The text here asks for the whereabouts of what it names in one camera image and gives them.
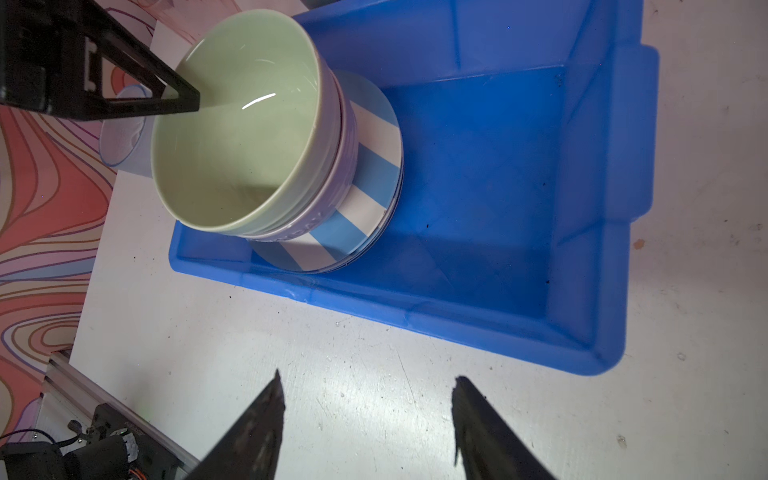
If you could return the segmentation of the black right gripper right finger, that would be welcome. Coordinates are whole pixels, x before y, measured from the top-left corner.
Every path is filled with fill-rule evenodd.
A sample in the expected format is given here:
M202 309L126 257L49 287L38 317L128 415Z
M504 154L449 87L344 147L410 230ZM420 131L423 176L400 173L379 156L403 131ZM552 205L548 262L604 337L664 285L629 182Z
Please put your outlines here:
M554 479L465 376L452 391L455 458L467 479Z

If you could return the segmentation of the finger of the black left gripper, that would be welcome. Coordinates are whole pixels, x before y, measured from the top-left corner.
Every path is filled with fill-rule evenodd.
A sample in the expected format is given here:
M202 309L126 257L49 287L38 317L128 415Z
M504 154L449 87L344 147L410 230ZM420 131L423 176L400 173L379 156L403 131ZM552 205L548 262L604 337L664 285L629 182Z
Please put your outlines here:
M85 120L172 115L196 112L200 93L182 76L94 1L83 3L85 40ZM102 89L104 63L128 74L150 95L136 98L107 98Z

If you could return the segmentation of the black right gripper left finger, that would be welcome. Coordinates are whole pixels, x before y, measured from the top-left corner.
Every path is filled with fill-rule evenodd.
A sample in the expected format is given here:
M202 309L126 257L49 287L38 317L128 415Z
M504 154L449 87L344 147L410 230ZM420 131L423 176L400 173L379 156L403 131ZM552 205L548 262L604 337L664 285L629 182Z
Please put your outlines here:
M186 479L275 478L283 439L285 397L280 372Z

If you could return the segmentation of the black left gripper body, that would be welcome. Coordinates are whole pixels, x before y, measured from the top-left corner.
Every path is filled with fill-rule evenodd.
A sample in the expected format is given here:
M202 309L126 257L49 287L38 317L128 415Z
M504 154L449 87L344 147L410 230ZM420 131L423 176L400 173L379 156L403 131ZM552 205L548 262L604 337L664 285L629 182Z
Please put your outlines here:
M94 1L1 3L1 103L44 114L97 114L86 39L99 39Z

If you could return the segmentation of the light green ceramic bowl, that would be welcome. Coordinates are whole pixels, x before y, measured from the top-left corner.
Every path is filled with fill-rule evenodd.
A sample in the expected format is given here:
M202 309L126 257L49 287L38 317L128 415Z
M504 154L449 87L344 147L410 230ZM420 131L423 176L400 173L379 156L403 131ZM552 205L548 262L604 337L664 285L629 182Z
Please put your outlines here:
M277 11L242 12L177 70L200 108L155 120L152 177L166 209L225 235L282 224L323 182L341 135L336 83L308 33Z

